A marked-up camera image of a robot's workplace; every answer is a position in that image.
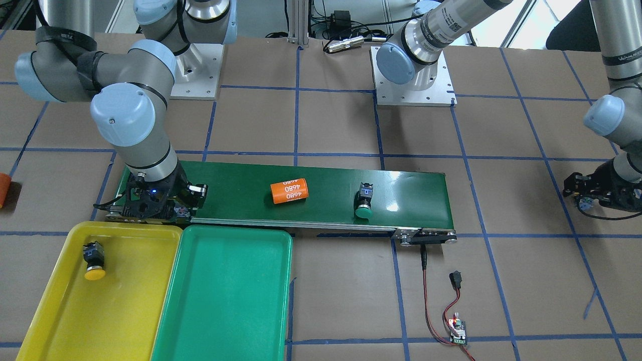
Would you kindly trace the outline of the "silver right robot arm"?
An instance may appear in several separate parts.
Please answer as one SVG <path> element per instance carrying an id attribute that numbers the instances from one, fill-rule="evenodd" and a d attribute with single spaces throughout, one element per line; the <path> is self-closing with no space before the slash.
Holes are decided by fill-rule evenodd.
<path id="1" fill-rule="evenodd" d="M 34 1 L 35 51 L 20 54 L 18 84 L 35 100 L 88 101 L 99 133 L 127 166 L 124 189 L 94 204 L 124 222 L 186 223 L 207 185 L 193 184 L 164 128 L 174 85 L 201 75 L 197 44 L 236 40 L 235 1 L 135 1 L 144 39 L 124 54 L 98 50 L 90 1 Z"/>

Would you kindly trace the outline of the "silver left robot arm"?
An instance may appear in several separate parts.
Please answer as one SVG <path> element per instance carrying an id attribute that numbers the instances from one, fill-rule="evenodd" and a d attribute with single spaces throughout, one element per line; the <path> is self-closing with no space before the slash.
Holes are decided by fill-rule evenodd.
<path id="1" fill-rule="evenodd" d="M 511 1 L 444 1 L 400 25 L 376 47 L 372 70 L 377 99 L 399 105 L 381 83 L 414 87 L 420 75 L 436 84 L 445 71 L 452 88 L 445 102 L 465 115 L 473 105 L 488 121 L 507 106 L 517 121 L 534 121 L 533 144 L 553 160 L 583 161 L 560 179 L 563 201 L 583 215 L 615 210 L 610 220 L 640 216 L 640 1 L 591 1 L 598 53 L 455 46 L 473 23 L 497 15 Z"/>

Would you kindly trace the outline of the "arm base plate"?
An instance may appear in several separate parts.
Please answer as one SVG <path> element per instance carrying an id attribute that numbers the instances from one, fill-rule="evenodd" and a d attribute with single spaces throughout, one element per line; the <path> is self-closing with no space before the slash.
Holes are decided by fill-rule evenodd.
<path id="1" fill-rule="evenodd" d="M 379 71 L 378 51 L 379 47 L 371 48 L 372 76 L 379 105 L 449 107 L 458 103 L 444 53 L 431 68 L 422 69 L 411 82 L 399 85 Z"/>
<path id="2" fill-rule="evenodd" d="M 223 44 L 191 44 L 176 57 L 173 100 L 216 100 L 223 64 Z"/>

